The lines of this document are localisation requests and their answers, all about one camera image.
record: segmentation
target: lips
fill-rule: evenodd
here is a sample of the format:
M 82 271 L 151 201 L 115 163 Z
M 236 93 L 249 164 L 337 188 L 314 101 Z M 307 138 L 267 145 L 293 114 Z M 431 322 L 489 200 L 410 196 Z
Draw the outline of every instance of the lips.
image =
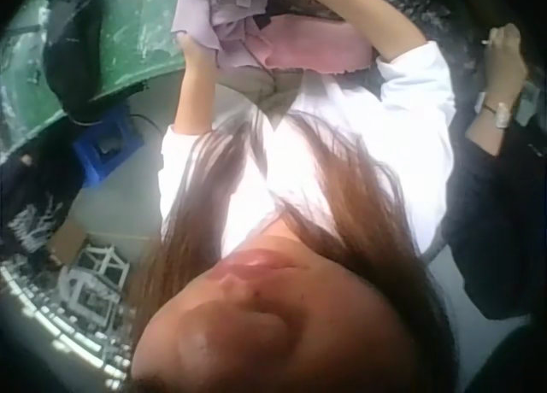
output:
M 252 280 L 276 274 L 279 270 L 297 267 L 284 254 L 270 249 L 248 249 L 229 255 L 207 274 L 208 279 L 221 280 L 228 275 Z

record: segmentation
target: long brown hair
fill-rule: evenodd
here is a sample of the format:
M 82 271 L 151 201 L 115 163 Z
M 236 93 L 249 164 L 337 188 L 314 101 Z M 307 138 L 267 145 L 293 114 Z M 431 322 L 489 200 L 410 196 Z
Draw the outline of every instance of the long brown hair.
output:
M 418 390 L 408 386 L 405 393 L 454 391 L 454 338 L 426 267 L 417 257 L 397 177 L 367 153 L 361 140 L 350 141 L 316 118 L 299 114 L 290 121 L 315 154 L 336 235 L 311 223 L 282 198 L 280 214 L 304 244 L 367 280 L 398 313 L 415 341 L 420 373 L 425 375 Z M 135 345 L 152 316 L 221 258 L 228 203 L 248 148 L 267 171 L 258 129 L 256 124 L 232 122 L 196 143 L 191 178 L 186 167 L 164 238 L 136 286 Z M 379 175 L 388 181 L 391 195 L 380 185 Z M 130 391 L 163 391 L 129 384 Z

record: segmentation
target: pink cloth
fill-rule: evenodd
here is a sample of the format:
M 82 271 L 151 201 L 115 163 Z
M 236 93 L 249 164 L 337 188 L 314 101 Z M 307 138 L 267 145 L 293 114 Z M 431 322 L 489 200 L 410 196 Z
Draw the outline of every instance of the pink cloth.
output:
M 266 68 L 347 73 L 373 60 L 371 44 L 350 23 L 301 15 L 273 17 L 258 36 L 249 33 L 245 44 Z
M 252 15 L 267 0 L 178 0 L 172 32 L 186 32 L 217 50 L 217 64 L 229 67 L 303 68 L 346 73 L 367 68 L 372 47 L 349 23 L 299 15 L 278 15 L 259 30 Z

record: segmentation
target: green table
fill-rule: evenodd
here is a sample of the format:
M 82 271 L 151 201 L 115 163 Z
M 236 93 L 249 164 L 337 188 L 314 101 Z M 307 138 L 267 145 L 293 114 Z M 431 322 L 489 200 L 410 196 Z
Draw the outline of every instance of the green table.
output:
M 170 34 L 177 0 L 104 0 L 102 89 L 97 98 L 180 70 L 184 59 Z M 9 28 L 43 25 L 45 0 L 26 0 Z M 44 30 L 0 39 L 0 164 L 63 112 L 41 74 Z

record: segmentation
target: white shirt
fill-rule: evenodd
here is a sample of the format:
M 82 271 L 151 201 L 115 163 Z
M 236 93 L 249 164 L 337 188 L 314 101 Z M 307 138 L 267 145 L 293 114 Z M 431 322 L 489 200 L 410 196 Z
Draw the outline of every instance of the white shirt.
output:
M 455 113 L 450 72 L 434 42 L 391 63 L 378 60 L 378 65 L 385 78 L 381 99 L 363 87 L 306 73 L 291 110 L 319 117 L 348 137 L 362 138 L 368 153 L 397 174 L 409 225 L 418 250 L 423 252 L 446 210 L 446 181 L 453 165 L 448 135 Z M 243 95 L 217 85 L 216 125 L 235 114 L 251 120 L 257 112 L 263 115 Z M 243 178 L 229 204 L 223 257 L 276 216 L 272 193 L 334 233 L 332 214 L 315 175 L 315 159 L 304 136 L 289 121 L 282 120 L 275 130 L 268 120 L 262 124 L 268 176 L 264 178 L 247 155 Z M 164 224 L 197 138 L 169 129 L 163 140 L 164 168 L 159 172 L 159 185 Z

